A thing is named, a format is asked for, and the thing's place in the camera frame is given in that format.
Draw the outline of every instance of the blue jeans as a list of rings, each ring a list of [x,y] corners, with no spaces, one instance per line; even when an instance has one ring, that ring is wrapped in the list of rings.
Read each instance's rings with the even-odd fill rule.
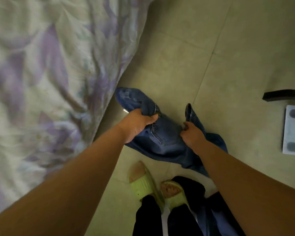
[[[182,140],[182,127],[161,112],[156,103],[141,90],[119,87],[115,93],[116,100],[128,112],[140,108],[145,116],[158,114],[157,121],[147,125],[126,146],[133,148],[143,155],[154,160],[178,163],[183,168],[197,171],[208,177],[199,156],[197,156]],[[192,122],[199,128],[206,139],[227,152],[224,140],[215,133],[206,133],[203,125],[192,109],[191,104],[186,106],[186,121]]]

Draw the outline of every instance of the hand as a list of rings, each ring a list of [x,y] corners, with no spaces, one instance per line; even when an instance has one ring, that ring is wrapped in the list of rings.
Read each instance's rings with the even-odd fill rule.
[[[125,133],[126,143],[129,143],[136,135],[143,131],[146,125],[155,123],[157,119],[158,114],[155,114],[152,117],[143,116],[141,109],[135,109],[128,113],[117,126]]]
[[[184,122],[185,130],[180,133],[187,146],[193,151],[202,143],[206,142],[203,132],[191,122]]]

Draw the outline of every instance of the jeans pant leg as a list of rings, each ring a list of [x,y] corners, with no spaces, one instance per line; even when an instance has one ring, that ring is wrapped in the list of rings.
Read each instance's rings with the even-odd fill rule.
[[[186,204],[173,208],[167,220],[168,236],[203,236],[193,214]]]
[[[163,236],[161,209],[151,195],[142,199],[132,236]]]

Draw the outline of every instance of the slipper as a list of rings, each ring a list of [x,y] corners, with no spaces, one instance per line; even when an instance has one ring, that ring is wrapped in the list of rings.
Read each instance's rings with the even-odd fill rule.
[[[151,176],[149,170],[146,168],[145,165],[144,165],[144,168],[145,168],[145,175],[143,175],[139,179],[135,180],[134,182],[131,182],[131,183],[129,182],[131,185],[131,188],[140,201],[145,196],[150,195],[150,194],[154,194],[156,202],[161,209],[161,213],[163,213],[164,201],[161,199],[161,196],[155,187],[154,181],[152,179],[152,176]]]
[[[163,181],[162,184],[174,185],[181,190],[180,193],[178,193],[177,195],[174,195],[173,197],[170,197],[170,198],[165,198],[163,192],[161,191],[163,198],[165,199],[165,203],[168,205],[170,211],[172,211],[173,208],[176,208],[176,207],[181,206],[183,204],[186,204],[188,206],[188,208],[190,209],[187,198],[185,196],[184,189],[181,187],[180,184],[178,184],[177,182],[171,181],[171,180]]]

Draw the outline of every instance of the white scale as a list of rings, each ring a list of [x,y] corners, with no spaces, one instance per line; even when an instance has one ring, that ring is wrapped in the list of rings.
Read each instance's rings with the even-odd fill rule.
[[[295,155],[295,106],[293,105],[286,107],[283,153]]]

